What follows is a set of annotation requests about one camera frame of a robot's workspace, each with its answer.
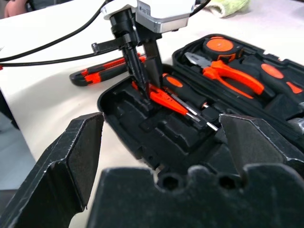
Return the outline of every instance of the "white table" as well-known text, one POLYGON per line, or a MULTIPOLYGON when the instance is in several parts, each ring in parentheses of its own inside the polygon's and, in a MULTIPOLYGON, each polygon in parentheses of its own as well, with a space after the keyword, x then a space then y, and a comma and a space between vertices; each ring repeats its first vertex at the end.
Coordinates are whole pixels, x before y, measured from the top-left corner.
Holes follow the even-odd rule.
MULTIPOLYGON (((0 57, 11 56, 41 46, 82 26, 101 5, 98 0, 74 0, 33 13, 0 20, 0 57)), ((100 16, 82 33, 56 46, 16 62, 52 60, 91 53, 91 44, 113 38, 109 21, 100 16)), ((186 28, 167 33, 158 40, 163 62, 171 54, 202 36, 222 33, 264 48, 281 58, 304 64, 304 4, 292 0, 253 0, 250 12, 218 19, 200 12, 186 28)), ((97 112, 99 95, 127 76, 89 87, 76 87, 70 73, 117 57, 118 51, 99 57, 56 65, 5 68, 0 86, 33 156, 42 152, 80 115, 97 112)), ((108 124, 104 125, 96 179, 101 169, 113 166, 144 166, 121 144, 108 124)), ((85 227, 88 211, 77 215, 71 227, 85 227)))

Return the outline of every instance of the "towel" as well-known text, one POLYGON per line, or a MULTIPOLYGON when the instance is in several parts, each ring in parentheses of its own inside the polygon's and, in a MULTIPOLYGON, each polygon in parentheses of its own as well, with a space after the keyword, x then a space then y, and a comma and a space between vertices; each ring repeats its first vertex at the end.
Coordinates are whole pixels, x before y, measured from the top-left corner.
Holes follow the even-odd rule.
POLYGON ((250 0, 211 0, 205 7, 219 18, 226 17, 237 11, 246 11, 250 0))

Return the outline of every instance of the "tool case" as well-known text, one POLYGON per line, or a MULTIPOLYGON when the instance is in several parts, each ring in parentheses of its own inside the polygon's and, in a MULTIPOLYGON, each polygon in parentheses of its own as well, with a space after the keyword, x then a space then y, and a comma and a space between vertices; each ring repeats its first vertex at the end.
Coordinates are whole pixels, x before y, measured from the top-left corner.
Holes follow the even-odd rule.
POLYGON ((212 172, 237 173, 230 158, 225 133, 220 127, 218 117, 221 113, 264 119, 289 142, 304 151, 304 136, 287 122, 304 116, 303 109, 293 99, 277 90, 274 90, 274 97, 271 99, 263 99, 247 86, 227 79, 227 82, 253 97, 249 99, 218 81, 203 76, 202 69, 185 57, 186 52, 191 52, 217 60, 202 48, 205 41, 212 38, 224 38, 237 47, 242 47, 236 52, 237 55, 220 57, 229 66, 264 83, 259 75, 253 73, 250 62, 247 65, 242 64, 248 57, 249 60, 258 59, 288 76, 287 79, 299 91, 304 88, 303 66, 287 59, 281 61, 271 54, 264 55, 263 49, 221 34, 207 35, 186 45, 173 53, 172 66, 163 65, 164 73, 169 73, 189 85, 197 94, 206 97, 209 107, 203 108, 201 115, 219 127, 217 132, 159 104, 148 104, 132 87, 131 78, 119 82, 101 94, 98 108, 134 157, 143 159, 153 169, 159 169, 159 175, 166 172, 183 175, 190 166, 199 164, 212 172))

